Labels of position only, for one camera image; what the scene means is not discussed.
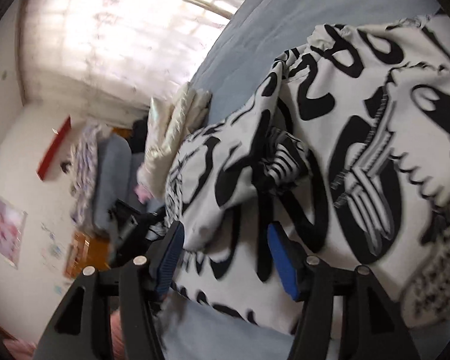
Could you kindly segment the black white graffiti print jacket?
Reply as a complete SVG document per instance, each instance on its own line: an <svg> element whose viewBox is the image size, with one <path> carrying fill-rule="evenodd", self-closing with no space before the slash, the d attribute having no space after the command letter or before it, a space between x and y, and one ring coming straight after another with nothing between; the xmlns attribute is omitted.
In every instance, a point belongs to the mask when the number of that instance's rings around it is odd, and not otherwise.
<svg viewBox="0 0 450 360"><path fill-rule="evenodd" d="M332 267L370 267L407 327L449 319L450 18L316 27L185 139L166 219L185 232L173 289L243 320L297 324L274 222Z"/></svg>

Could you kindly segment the orange wooden headboard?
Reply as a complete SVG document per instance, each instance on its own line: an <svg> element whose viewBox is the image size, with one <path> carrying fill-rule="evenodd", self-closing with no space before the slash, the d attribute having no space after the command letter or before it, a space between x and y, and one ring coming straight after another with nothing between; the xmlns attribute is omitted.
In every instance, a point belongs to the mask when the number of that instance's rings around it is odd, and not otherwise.
<svg viewBox="0 0 450 360"><path fill-rule="evenodd" d="M109 239L75 231L66 256L65 278L75 279L87 266L92 266L98 271L108 270L109 247Z"/></svg>

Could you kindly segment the pink white kitty plush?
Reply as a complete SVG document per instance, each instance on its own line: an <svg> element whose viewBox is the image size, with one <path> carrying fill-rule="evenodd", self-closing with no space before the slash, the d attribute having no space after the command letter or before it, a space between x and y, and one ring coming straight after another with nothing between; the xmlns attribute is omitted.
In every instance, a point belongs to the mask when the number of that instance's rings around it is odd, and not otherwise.
<svg viewBox="0 0 450 360"><path fill-rule="evenodd" d="M135 187L135 194L140 204L145 205L149 200L153 198L153 194L143 185L138 184Z"/></svg>

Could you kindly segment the folded purple floral blanket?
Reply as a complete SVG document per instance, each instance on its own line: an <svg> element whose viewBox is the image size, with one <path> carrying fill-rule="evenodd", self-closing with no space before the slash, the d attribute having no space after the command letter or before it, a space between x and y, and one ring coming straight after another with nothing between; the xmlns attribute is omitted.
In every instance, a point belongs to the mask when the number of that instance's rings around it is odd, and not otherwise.
<svg viewBox="0 0 450 360"><path fill-rule="evenodd" d="M92 221L92 201L97 184L98 145L103 137L103 124L85 124L78 141L70 151L70 195L74 198L70 217L77 228L86 228Z"/></svg>

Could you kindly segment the black garment by window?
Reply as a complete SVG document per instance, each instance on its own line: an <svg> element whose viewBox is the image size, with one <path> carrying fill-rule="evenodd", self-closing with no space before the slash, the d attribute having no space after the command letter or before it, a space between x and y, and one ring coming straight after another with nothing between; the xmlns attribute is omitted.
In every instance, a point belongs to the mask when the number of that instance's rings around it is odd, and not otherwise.
<svg viewBox="0 0 450 360"><path fill-rule="evenodd" d="M148 135L148 117L136 120L132 125L131 134L128 138L130 151L133 154L144 153Z"/></svg>

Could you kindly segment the folded cream puffer jacket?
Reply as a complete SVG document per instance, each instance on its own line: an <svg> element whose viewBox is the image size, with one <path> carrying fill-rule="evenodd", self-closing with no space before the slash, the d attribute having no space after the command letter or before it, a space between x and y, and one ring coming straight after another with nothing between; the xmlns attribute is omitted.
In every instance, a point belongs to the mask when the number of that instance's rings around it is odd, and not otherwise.
<svg viewBox="0 0 450 360"><path fill-rule="evenodd" d="M164 199L167 175L179 147L184 138L203 124L211 98L211 92L195 90L187 82L172 99L151 100L145 156L136 173L136 180L137 184L145 186L153 194L154 199Z"/></svg>

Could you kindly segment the white floral curtain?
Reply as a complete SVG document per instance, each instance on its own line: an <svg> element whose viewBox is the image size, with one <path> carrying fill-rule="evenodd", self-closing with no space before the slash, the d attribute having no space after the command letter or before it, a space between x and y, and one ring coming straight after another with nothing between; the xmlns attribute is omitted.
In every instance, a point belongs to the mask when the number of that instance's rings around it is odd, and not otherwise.
<svg viewBox="0 0 450 360"><path fill-rule="evenodd" d="M128 126L190 80L245 0L22 0L29 103Z"/></svg>

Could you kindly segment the blue bed blanket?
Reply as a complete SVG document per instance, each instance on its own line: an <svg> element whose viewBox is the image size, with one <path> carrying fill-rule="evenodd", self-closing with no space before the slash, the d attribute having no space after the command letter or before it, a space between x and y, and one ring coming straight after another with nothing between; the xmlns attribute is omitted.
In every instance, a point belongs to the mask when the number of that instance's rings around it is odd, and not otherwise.
<svg viewBox="0 0 450 360"><path fill-rule="evenodd" d="M437 0L245 0L193 77L213 94L214 124L240 108L284 50L318 24L381 24L433 14ZM285 359L293 338L173 293L159 316L167 359Z"/></svg>

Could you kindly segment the pink wall poster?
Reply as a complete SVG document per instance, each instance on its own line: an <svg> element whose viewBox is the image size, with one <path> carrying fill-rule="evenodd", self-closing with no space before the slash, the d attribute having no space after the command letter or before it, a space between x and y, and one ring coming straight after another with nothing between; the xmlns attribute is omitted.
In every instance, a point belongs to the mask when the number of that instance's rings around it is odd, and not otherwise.
<svg viewBox="0 0 450 360"><path fill-rule="evenodd" d="M0 196L0 255L18 267L27 213Z"/></svg>

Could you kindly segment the red wall shelf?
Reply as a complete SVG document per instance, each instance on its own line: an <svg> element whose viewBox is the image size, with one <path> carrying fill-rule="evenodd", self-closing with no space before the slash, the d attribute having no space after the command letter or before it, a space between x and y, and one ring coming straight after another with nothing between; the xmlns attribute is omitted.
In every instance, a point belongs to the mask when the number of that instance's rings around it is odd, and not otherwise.
<svg viewBox="0 0 450 360"><path fill-rule="evenodd" d="M60 149L65 137L71 131L71 116L67 116L65 121L59 127L59 129L54 133L54 138L49 145L49 148L45 151L43 158L40 161L40 164L36 170L36 174L41 181L45 180L45 177L51 167L51 164L54 160L57 151Z"/></svg>

